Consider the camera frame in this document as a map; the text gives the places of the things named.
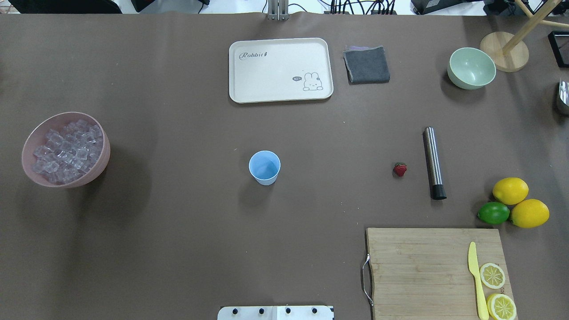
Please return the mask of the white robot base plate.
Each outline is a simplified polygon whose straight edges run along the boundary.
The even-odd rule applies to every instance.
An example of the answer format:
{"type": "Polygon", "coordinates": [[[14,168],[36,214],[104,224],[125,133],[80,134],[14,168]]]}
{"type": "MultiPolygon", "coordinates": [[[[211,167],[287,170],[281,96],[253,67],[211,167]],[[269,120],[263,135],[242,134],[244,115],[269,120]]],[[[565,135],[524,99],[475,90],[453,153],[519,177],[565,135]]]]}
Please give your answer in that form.
{"type": "Polygon", "coordinates": [[[218,320],[333,320],[332,306],[226,306],[220,308],[218,320]]]}

